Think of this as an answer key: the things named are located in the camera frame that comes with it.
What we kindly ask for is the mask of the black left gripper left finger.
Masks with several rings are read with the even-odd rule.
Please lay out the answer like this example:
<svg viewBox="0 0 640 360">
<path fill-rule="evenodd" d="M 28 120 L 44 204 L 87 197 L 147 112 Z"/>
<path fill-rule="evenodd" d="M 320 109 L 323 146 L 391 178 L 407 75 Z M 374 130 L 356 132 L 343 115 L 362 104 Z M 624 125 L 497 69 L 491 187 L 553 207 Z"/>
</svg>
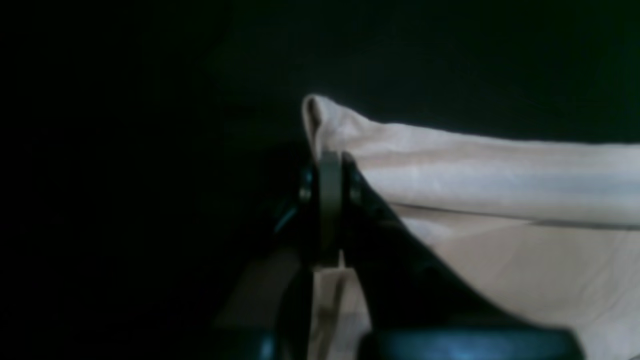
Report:
<svg viewBox="0 0 640 360">
<path fill-rule="evenodd" d="M 324 151 L 263 216 L 261 243 L 215 317 L 202 360 L 306 360 L 314 272 L 338 264 L 342 207 L 342 155 Z"/>
</svg>

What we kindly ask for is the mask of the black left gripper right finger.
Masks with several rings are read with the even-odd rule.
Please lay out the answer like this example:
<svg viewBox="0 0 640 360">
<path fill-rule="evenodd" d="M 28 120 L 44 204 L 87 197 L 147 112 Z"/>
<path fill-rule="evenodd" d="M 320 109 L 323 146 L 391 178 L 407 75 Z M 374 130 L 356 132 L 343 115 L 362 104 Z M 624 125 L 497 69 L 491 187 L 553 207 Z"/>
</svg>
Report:
<svg viewBox="0 0 640 360">
<path fill-rule="evenodd" d="M 573 331 L 501 309 L 422 244 L 342 155 L 343 251 L 372 330 L 359 360 L 583 360 Z"/>
</svg>

